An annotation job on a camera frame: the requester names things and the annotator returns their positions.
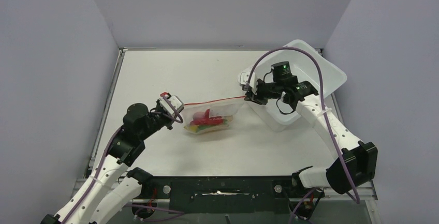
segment metal bolt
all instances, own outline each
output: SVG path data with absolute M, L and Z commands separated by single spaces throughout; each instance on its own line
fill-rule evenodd
M 169 185 L 163 186 L 163 193 L 169 194 L 171 192 L 171 187 Z
M 276 191 L 276 193 L 281 193 L 282 192 L 282 186 L 281 185 L 276 185 L 275 187 L 274 187 L 274 191 Z

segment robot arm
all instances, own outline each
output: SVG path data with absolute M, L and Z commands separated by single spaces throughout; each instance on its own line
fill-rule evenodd
M 308 81 L 298 82 L 291 74 L 289 63 L 272 65 L 273 83 L 266 83 L 254 77 L 250 80 L 245 99 L 257 104 L 267 104 L 270 99 L 281 100 L 289 104 L 294 111 L 303 116 L 323 139 L 331 151 L 335 162 L 329 168 L 308 167 L 293 174 L 293 179 L 304 188 L 331 187 L 337 193 L 344 194 L 352 189 L 334 147 L 324 113 L 328 117 L 331 130 L 349 175 L 355 186 L 370 181 L 375 176 L 377 149 L 372 142 L 364 144 L 358 137 L 331 113 L 321 106 L 318 91 Z
M 160 96 L 162 98 L 157 100 L 154 111 L 149 111 L 141 103 L 127 109 L 122 127 L 110 139 L 97 168 L 76 195 L 55 216 L 47 215 L 41 224 L 89 224 L 92 217 L 99 223 L 106 223 L 129 200 L 140 194 L 142 180 L 128 173 L 124 180 L 127 189 L 121 187 L 106 196 L 113 183 L 143 152 L 146 138 L 165 126 L 172 129 L 174 122 L 183 122 L 179 115 L 184 109 L 183 102 L 168 93 Z

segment gray floor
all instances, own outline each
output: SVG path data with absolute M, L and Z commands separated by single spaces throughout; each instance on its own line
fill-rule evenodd
M 159 207 L 167 208 L 167 203 L 159 204 Z M 154 213 L 151 219 L 164 218 L 166 213 Z M 246 223 L 288 223 L 289 215 L 275 215 L 272 212 L 258 212 L 252 214 L 229 214 L 231 224 Z M 366 204 L 359 205 L 353 201 L 321 201 L 311 219 L 314 224 L 371 224 Z M 126 208 L 116 214 L 108 224 L 130 224 L 141 223 L 133 220 L 131 209 Z M 174 220 L 161 223 L 183 224 L 183 223 L 224 223 L 225 214 L 187 214 Z M 293 223 L 306 223 L 301 220 Z

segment white label on bag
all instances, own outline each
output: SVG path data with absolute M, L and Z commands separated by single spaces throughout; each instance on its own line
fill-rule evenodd
M 209 111 L 209 118 L 217 116 L 230 116 L 237 113 L 242 104 L 229 104 L 223 106 L 212 106 Z

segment white plastic bin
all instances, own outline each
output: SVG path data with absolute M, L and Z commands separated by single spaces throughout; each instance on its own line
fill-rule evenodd
M 309 44 L 302 40 L 294 40 L 286 47 L 296 47 L 310 53 L 318 62 L 321 74 L 323 76 L 323 96 L 326 98 L 332 94 L 337 88 L 346 82 L 346 74 L 337 66 L 324 59 Z M 309 81 L 317 90 L 320 90 L 317 69 L 314 63 L 300 52 L 283 50 L 274 52 L 262 60 L 255 69 L 258 78 L 262 78 L 265 73 L 271 70 L 271 65 L 277 62 L 288 61 L 291 67 L 291 73 L 297 75 L 299 82 Z M 243 72 L 250 71 L 253 65 L 250 65 Z M 272 76 L 268 75 L 266 82 L 272 82 Z M 280 132 L 296 121 L 300 115 L 292 113 L 282 115 L 276 107 L 275 100 L 269 100 L 267 105 L 262 106 L 253 102 L 247 102 L 248 105 L 259 115 L 259 117 L 275 132 Z M 283 112 L 290 112 L 291 107 L 279 101 L 279 107 Z

